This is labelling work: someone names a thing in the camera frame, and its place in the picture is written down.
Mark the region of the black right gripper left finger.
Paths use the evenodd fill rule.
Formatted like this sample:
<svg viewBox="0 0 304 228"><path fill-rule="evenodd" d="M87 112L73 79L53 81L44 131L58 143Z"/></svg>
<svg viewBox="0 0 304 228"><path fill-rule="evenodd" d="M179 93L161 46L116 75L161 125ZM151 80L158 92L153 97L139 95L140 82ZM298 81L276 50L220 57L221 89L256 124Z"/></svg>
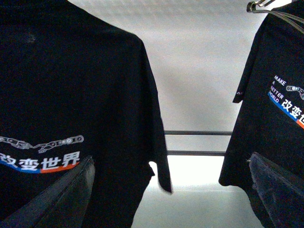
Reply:
<svg viewBox="0 0 304 228"><path fill-rule="evenodd" d="M95 165L87 156L28 204L0 223L2 228L80 228L90 201Z"/></svg>

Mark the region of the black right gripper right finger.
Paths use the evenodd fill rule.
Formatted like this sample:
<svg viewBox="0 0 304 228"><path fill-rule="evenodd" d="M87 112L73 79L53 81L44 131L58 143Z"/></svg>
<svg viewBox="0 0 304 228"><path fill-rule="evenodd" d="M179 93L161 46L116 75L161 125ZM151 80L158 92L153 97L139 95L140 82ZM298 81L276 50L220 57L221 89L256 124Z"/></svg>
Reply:
<svg viewBox="0 0 304 228"><path fill-rule="evenodd" d="M304 180L254 152L249 167L255 189L276 228L304 226Z"/></svg>

